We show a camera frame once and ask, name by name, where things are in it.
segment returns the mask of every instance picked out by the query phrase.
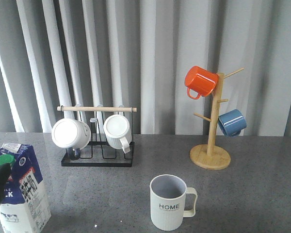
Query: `curtain fold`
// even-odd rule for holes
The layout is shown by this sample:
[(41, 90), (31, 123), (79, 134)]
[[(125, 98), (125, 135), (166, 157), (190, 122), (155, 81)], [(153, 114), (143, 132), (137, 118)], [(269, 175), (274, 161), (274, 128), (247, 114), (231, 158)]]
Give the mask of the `curtain fold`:
[(210, 117), (211, 96), (187, 96), (192, 66), (244, 67), (220, 114), (239, 109), (242, 135), (291, 136), (291, 1), (2, 0), (0, 132), (89, 123), (56, 110), (79, 104), (137, 107), (134, 133), (207, 134), (194, 113)]

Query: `white mug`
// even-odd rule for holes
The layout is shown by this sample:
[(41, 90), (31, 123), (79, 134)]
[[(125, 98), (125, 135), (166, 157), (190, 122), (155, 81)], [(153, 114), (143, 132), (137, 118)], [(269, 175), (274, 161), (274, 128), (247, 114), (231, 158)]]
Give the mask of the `white mug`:
[(64, 118), (52, 128), (52, 140), (58, 147), (83, 149), (91, 139), (91, 129), (82, 121)]
[[(195, 195), (191, 210), (184, 210), (186, 194)], [(175, 230), (182, 224), (183, 217), (195, 215), (196, 200), (196, 190), (188, 188), (181, 178), (159, 175), (150, 183), (151, 220), (161, 230)]]
[(130, 152), (131, 131), (129, 121), (122, 115), (112, 115), (103, 124), (103, 130), (109, 145), (115, 149)]

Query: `gray countertop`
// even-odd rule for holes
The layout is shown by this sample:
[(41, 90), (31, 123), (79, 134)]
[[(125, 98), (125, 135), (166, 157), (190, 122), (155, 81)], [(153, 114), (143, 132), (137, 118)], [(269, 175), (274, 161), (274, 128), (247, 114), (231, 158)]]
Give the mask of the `gray countertop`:
[(291, 233), (291, 137), (218, 136), (216, 145), (231, 156), (219, 171), (190, 160), (190, 149), (206, 136), (135, 135), (134, 141), (132, 167), (62, 167), (65, 150), (49, 133), (0, 133), (0, 147), (33, 145), (52, 214), (43, 233), (164, 232), (150, 219), (149, 183), (159, 174), (179, 176), (198, 192), (196, 215), (174, 232)]

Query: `orange mug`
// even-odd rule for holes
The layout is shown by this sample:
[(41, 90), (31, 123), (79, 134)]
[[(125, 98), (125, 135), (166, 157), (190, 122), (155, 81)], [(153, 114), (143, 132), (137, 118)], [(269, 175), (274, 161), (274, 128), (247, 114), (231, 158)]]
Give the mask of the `orange mug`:
[[(197, 100), (200, 96), (209, 95), (215, 88), (218, 82), (219, 76), (211, 73), (201, 67), (192, 67), (185, 77), (185, 85), (187, 88), (187, 94), (190, 98)], [(193, 97), (190, 94), (190, 90), (198, 93), (197, 97)]]

